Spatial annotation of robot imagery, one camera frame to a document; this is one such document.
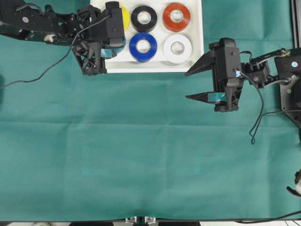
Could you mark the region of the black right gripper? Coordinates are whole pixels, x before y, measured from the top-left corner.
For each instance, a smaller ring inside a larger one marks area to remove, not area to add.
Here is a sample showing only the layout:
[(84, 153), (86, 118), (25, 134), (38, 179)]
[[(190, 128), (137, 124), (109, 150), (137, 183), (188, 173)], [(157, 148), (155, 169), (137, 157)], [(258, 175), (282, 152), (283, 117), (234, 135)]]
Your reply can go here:
[[(184, 74), (186, 77), (211, 70), (214, 64), (214, 53), (208, 51)], [(241, 76), (241, 67), (238, 63), (231, 62), (228, 66), (225, 62), (217, 61), (213, 66), (213, 92), (203, 92), (187, 95), (186, 98), (213, 103), (216, 112), (231, 112), (238, 110), (238, 102), (244, 79)]]

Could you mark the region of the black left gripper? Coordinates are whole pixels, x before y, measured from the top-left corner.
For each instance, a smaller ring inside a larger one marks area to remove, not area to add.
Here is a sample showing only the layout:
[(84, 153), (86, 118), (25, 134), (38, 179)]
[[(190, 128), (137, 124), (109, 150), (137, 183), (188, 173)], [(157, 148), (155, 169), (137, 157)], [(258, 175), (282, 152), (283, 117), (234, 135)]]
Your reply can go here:
[(113, 49), (102, 48), (103, 41), (91, 38), (93, 28), (100, 25), (101, 11), (95, 7), (84, 7), (77, 10), (79, 27), (75, 30), (72, 51), (84, 75), (107, 73), (104, 58), (114, 58)]

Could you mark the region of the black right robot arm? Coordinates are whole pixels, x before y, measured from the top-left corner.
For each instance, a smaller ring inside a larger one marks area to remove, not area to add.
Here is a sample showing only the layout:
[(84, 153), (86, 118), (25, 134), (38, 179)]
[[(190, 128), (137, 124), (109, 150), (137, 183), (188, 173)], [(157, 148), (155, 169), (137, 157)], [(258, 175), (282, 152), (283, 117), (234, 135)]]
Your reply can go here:
[(257, 90), (279, 85), (280, 110), (297, 127), (301, 126), (301, 50), (279, 49), (242, 63), (244, 54), (236, 47), (211, 48), (187, 72), (186, 76), (211, 71), (213, 90), (188, 95), (188, 99), (213, 104), (216, 112), (239, 109), (246, 83)]

